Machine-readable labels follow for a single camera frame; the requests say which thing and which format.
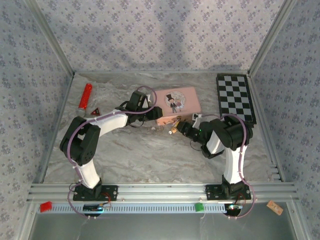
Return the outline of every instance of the cardboard box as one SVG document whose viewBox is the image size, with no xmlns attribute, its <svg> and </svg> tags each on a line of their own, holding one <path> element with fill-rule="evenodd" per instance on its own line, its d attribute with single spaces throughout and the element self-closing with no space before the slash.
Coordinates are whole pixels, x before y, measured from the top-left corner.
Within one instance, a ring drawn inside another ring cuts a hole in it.
<svg viewBox="0 0 320 240">
<path fill-rule="evenodd" d="M 192 120 L 193 114 L 201 113 L 196 89 L 192 87 L 172 88 L 155 91 L 156 106 L 162 108 L 163 117 L 156 120 L 157 125 L 173 124 L 178 119 Z"/>
</svg>

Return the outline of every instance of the marble surface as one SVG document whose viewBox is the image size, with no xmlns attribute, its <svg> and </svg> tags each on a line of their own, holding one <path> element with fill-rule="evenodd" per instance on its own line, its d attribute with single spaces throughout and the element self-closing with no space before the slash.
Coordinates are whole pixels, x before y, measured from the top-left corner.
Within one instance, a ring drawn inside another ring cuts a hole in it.
<svg viewBox="0 0 320 240">
<path fill-rule="evenodd" d="M 76 74 L 59 126 L 47 168 L 45 183 L 72 183 L 76 172 L 59 150 L 86 83 L 93 85 L 87 113 L 99 107 L 102 114 L 129 100 L 141 85 L 156 90 L 194 86 L 202 113 L 219 114 L 216 75 L 213 73 L 114 73 Z M 198 183 L 220 182 L 225 169 L 225 154 L 207 159 L 190 147 L 190 140 L 177 132 L 170 135 L 170 126 L 145 122 L 139 128 L 116 129 L 99 139 L 94 164 L 104 183 Z M 271 181 L 267 157 L 259 126 L 245 153 L 244 175 L 248 181 Z"/>
</svg>

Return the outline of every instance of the chessboard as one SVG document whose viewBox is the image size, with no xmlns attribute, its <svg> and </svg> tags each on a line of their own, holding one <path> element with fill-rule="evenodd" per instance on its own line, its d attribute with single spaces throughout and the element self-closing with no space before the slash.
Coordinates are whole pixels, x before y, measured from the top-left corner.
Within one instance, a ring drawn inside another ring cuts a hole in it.
<svg viewBox="0 0 320 240">
<path fill-rule="evenodd" d="M 216 85 L 220 116 L 235 114 L 247 123 L 257 124 L 246 75 L 218 74 Z"/>
</svg>

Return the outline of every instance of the cartoon character sticker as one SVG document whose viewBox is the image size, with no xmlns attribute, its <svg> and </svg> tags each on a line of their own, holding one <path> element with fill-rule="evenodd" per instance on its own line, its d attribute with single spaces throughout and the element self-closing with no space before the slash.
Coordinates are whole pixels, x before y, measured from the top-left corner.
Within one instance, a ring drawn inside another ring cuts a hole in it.
<svg viewBox="0 0 320 240">
<path fill-rule="evenodd" d="M 172 109 L 172 113 L 177 113 L 177 109 L 181 112 L 186 104 L 186 97 L 180 91 L 172 91 L 166 94 L 165 103 Z"/>
</svg>

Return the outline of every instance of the red wire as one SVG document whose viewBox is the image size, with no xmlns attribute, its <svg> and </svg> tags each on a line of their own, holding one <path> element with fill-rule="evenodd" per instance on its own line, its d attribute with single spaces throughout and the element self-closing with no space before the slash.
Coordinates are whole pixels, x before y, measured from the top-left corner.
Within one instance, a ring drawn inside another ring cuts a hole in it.
<svg viewBox="0 0 320 240">
<path fill-rule="evenodd" d="M 243 207 L 244 205 L 246 205 L 247 200 L 246 200 L 245 196 L 244 196 L 241 192 L 239 192 L 238 198 L 236 199 L 236 201 L 234 202 L 234 204 L 236 204 L 236 203 L 240 200 L 239 196 L 242 196 L 243 199 L 244 199 L 244 204 L 242 205 L 242 207 Z"/>
<path fill-rule="evenodd" d="M 107 203 L 110 204 L 109 208 L 111 208 L 111 196 L 109 195 L 109 193 L 103 192 L 103 193 L 101 193 L 101 195 L 104 195 L 104 196 L 108 197 L 108 202 Z"/>
</svg>

